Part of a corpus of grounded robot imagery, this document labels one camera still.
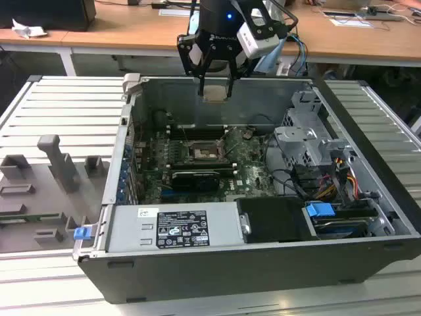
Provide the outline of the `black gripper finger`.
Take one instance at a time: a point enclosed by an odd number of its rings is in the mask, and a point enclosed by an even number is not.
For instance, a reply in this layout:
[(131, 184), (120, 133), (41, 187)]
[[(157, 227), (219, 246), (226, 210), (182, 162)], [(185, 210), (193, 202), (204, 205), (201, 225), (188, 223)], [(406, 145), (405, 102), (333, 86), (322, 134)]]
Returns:
[(228, 61), (228, 66), (230, 72), (226, 88), (226, 96), (227, 98), (230, 98), (232, 96), (234, 82), (249, 75), (249, 59), (244, 51), (241, 51), (235, 58)]
[(204, 49), (200, 47), (199, 35), (179, 35), (176, 47), (187, 76), (199, 80), (198, 95), (204, 96), (206, 57)]

